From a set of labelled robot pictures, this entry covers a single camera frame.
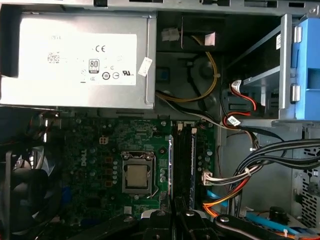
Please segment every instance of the motherboard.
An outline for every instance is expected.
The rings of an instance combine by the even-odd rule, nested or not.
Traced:
[[[170,139],[177,122],[131,117],[62,121],[63,222],[90,226],[123,213],[140,218],[146,210],[168,209]],[[204,169],[214,166],[214,128],[186,123],[197,135],[192,166],[200,179]]]

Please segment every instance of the black fan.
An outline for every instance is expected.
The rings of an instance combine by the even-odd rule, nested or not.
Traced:
[[[1,221],[4,228],[9,227],[11,235],[24,236],[44,226],[59,210],[62,196],[61,161],[43,143],[29,148],[15,147],[6,153],[5,158],[6,164],[3,161],[3,165],[7,165],[8,170],[9,161],[11,166],[10,207],[7,211],[9,218],[6,218],[6,210],[3,209],[7,197],[4,186],[8,184],[8,179],[3,179]]]

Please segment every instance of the white sticker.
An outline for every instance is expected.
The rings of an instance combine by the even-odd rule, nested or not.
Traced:
[[[32,51],[23,54],[23,58],[32,56],[34,60],[21,67],[22,75],[36,72],[35,81],[43,81],[45,76],[46,81],[64,84],[136,85],[136,34],[35,32],[29,35]]]
[[[141,67],[138,71],[138,74],[141,75],[141,76],[144,76],[146,77],[147,74],[148,74],[148,71],[149,71],[149,68],[152,64],[152,59],[148,58],[148,57],[144,57],[143,61],[142,61],[142,64],[141,64]]]
[[[180,33],[178,28],[165,28],[161,32],[162,41],[178,41]]]
[[[170,28],[169,29],[169,41],[178,41],[180,38],[180,33],[178,28]]]
[[[238,94],[241,94],[240,92],[241,83],[242,83],[242,80],[236,80],[231,84],[232,89]]]
[[[163,29],[163,31],[161,32],[161,37],[162,37],[162,41],[169,41],[170,39],[170,32],[168,30],[168,28]]]
[[[275,40],[275,49],[278,50],[280,48],[281,48],[281,34],[276,36],[276,40]]]
[[[216,33],[215,32],[208,34],[208,35],[205,35],[204,45],[205,46],[215,46],[216,45]]]
[[[235,127],[241,124],[241,122],[238,119],[236,119],[234,116],[230,116],[228,118],[228,121]]]

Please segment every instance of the power supply unit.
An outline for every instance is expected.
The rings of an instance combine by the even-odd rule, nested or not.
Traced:
[[[154,108],[155,15],[25,12],[12,19],[1,30],[0,104]]]

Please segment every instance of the power supply label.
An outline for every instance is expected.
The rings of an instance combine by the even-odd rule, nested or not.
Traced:
[[[86,44],[81,59],[81,83],[100,85],[136,85],[137,35],[84,34]]]
[[[83,32],[29,34],[20,74],[33,80],[86,85],[136,85],[137,35]]]

